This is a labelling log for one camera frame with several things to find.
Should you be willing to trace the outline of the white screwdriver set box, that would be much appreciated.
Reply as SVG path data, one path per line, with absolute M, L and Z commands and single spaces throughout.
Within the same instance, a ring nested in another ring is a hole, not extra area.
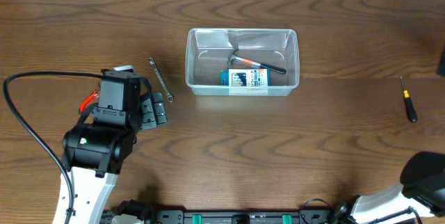
M 220 73 L 220 85 L 230 87 L 262 87 L 270 85 L 268 69 L 229 68 Z

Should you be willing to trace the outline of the small claw hammer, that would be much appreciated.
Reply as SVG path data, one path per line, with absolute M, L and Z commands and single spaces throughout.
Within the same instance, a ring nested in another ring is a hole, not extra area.
M 271 72 L 275 72 L 278 74 L 286 74 L 287 73 L 286 69 L 284 69 L 282 67 L 278 67 L 275 65 L 270 65 L 270 64 L 259 62 L 259 61 L 254 61 L 249 58 L 241 57 L 237 54 L 238 51 L 239 51 L 239 48 L 235 48 L 229 54 L 228 62 L 227 62 L 229 67 L 249 67 L 249 68 L 253 68 L 253 69 L 267 69 L 267 70 L 270 70 Z

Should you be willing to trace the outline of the clear plastic container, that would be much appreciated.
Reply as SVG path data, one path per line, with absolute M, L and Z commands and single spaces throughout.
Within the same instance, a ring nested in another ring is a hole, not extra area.
M 287 96 L 300 82 L 291 29 L 191 29 L 186 84 L 195 95 Z

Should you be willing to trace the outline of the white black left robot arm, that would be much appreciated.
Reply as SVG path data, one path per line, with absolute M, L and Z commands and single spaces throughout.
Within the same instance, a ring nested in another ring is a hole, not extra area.
M 98 223 L 123 161 L 139 131 L 167 123 L 161 93 L 130 65 L 103 70 L 99 101 L 81 112 L 63 138 L 62 164 L 72 188 L 62 184 L 55 223 Z

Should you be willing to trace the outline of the silver combination wrench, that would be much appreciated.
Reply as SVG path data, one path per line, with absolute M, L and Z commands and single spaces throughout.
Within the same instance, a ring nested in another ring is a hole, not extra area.
M 175 100 L 174 95 L 173 95 L 173 94 L 170 92 L 170 90 L 168 89 L 168 87 L 167 87 L 167 85 L 166 85 L 166 83 L 165 83 L 165 81 L 164 81 L 164 79 L 163 79 L 163 77 L 162 77 L 162 74 L 161 74 L 161 72 L 159 71 L 159 69 L 158 69 L 158 67 L 157 67 L 157 65 L 156 65 L 156 63 L 155 63 L 155 61 L 154 61 L 154 59 L 153 59 L 153 58 L 149 58 L 148 61 L 149 61 L 149 64 L 150 64 L 150 65 L 152 66 L 152 68 L 154 69 L 154 72 L 155 72 L 156 76 L 157 76 L 158 79 L 159 79 L 159 82 L 160 82 L 160 84 L 161 84 L 161 86 L 162 86 L 162 88 L 163 88 L 163 91 L 164 91 L 164 93 L 165 93 L 165 95 L 166 95 L 166 97 L 167 97 L 167 100 L 168 100 L 170 103 L 173 103 L 174 100 Z

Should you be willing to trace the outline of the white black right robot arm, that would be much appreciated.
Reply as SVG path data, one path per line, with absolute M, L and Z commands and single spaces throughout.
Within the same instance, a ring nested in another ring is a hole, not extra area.
M 418 152 L 405 165 L 400 182 L 344 205 L 338 223 L 421 223 L 444 217 L 444 155 Z

